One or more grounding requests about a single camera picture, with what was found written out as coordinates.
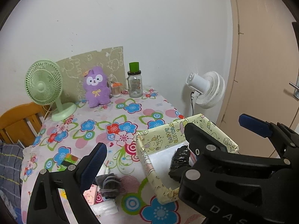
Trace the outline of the green tissue pack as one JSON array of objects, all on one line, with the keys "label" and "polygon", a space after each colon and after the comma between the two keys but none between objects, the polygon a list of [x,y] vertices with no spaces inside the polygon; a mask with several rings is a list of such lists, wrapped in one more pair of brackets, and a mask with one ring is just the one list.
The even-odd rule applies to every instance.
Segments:
[{"label": "green tissue pack", "polygon": [[66,157],[63,159],[62,163],[58,167],[58,171],[66,170],[70,165],[77,165],[80,162],[80,158],[72,155],[66,154]]}]

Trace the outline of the pink wet wipes pack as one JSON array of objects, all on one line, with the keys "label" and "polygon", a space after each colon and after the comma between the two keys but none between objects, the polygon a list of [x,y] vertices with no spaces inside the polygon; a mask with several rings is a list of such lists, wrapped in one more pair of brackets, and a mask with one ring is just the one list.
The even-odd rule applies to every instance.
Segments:
[{"label": "pink wet wipes pack", "polygon": [[90,206],[104,201],[104,198],[99,191],[99,187],[94,184],[92,184],[88,190],[83,192],[83,196]]}]

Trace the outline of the cartoon tissue pack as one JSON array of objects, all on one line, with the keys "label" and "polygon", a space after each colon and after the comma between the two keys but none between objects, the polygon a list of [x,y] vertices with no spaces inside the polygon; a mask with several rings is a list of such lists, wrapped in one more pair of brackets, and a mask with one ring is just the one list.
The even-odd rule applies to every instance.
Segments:
[{"label": "cartoon tissue pack", "polygon": [[58,189],[58,190],[59,190],[60,197],[61,197],[62,199],[66,199],[66,200],[67,200],[65,190],[64,190],[64,189]]}]

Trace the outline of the black plastic bag bundle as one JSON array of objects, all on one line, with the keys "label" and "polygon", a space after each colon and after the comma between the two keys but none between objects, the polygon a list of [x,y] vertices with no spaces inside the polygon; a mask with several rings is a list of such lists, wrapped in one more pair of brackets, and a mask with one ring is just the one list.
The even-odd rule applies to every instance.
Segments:
[{"label": "black plastic bag bundle", "polygon": [[184,145],[178,148],[171,159],[170,170],[174,171],[182,167],[190,167],[190,155],[191,152],[188,146]]}]

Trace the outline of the grey socks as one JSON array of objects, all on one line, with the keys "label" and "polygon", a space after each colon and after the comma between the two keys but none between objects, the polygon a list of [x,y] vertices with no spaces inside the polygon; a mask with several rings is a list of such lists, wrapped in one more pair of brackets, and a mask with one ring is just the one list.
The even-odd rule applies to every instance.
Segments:
[{"label": "grey socks", "polygon": [[114,173],[99,175],[95,178],[94,183],[99,187],[101,196],[105,199],[116,199],[120,194],[121,179]]}]

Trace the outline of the white cloth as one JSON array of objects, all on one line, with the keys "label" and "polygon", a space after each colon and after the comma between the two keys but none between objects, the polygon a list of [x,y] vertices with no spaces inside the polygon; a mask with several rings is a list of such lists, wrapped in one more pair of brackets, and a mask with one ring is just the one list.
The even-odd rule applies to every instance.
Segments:
[{"label": "white cloth", "polygon": [[114,199],[108,199],[106,201],[94,204],[91,206],[91,209],[97,216],[116,214],[119,212]]}]

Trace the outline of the beige door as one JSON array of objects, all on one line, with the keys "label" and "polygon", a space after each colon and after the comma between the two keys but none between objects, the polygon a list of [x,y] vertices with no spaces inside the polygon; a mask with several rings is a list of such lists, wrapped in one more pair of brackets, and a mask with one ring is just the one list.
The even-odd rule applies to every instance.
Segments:
[{"label": "beige door", "polygon": [[282,0],[231,0],[232,58],[220,127],[244,155],[276,158],[268,139],[239,125],[243,113],[264,121],[298,126],[295,18]]}]

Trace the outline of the yellow cartoon storage box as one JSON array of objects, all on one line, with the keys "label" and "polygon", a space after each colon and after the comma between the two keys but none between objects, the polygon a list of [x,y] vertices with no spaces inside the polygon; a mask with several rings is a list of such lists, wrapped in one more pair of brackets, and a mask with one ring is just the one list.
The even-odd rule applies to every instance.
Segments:
[{"label": "yellow cartoon storage box", "polygon": [[189,149],[184,136],[188,123],[220,143],[229,153],[237,153],[239,146],[203,114],[173,121],[143,130],[136,134],[137,157],[143,165],[147,180],[161,204],[178,200],[182,173],[196,162],[196,154]]}]

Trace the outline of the white floor fan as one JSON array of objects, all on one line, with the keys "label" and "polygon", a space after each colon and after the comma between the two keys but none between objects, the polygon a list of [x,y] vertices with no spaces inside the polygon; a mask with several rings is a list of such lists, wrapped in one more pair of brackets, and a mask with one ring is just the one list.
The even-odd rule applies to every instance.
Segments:
[{"label": "white floor fan", "polygon": [[223,97],[226,85],[223,77],[215,71],[200,76],[191,73],[186,79],[186,85],[194,90],[193,97],[203,109],[214,107]]}]

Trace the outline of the purple plush toy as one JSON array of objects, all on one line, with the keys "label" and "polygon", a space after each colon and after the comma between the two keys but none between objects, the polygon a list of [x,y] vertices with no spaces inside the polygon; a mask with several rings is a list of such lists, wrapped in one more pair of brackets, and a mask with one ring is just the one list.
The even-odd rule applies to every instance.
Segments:
[{"label": "purple plush toy", "polygon": [[110,103],[111,89],[102,67],[95,66],[86,73],[83,88],[90,108]]}]

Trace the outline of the cotton swab container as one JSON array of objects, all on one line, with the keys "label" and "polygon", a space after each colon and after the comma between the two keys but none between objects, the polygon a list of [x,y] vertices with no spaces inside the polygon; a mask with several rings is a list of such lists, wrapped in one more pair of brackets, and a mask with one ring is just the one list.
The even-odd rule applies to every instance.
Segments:
[{"label": "cotton swab container", "polygon": [[122,94],[123,85],[119,82],[110,82],[110,88],[113,97],[119,97]]}]

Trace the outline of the blue plaid pillow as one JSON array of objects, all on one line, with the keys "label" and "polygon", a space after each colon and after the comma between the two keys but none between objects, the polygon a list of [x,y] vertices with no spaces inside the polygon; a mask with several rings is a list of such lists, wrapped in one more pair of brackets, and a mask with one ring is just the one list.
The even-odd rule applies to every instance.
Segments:
[{"label": "blue plaid pillow", "polygon": [[17,216],[21,215],[22,160],[22,147],[1,142],[1,191],[12,204]]}]

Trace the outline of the glass mason jar mug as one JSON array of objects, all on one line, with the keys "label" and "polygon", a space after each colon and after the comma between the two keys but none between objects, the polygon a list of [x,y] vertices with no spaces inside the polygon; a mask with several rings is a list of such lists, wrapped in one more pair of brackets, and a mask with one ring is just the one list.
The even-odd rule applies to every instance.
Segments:
[{"label": "glass mason jar mug", "polygon": [[139,98],[143,95],[141,71],[127,72],[128,92],[131,98]]}]

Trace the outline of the green desk fan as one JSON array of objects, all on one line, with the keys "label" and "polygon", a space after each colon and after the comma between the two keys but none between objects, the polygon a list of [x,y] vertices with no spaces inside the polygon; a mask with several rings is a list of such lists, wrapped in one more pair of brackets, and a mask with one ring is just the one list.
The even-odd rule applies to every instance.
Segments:
[{"label": "green desk fan", "polygon": [[29,67],[25,75],[25,90],[38,105],[56,105],[52,113],[52,120],[55,122],[67,119],[77,109],[75,103],[61,103],[62,74],[59,65],[50,60],[38,60]]}]

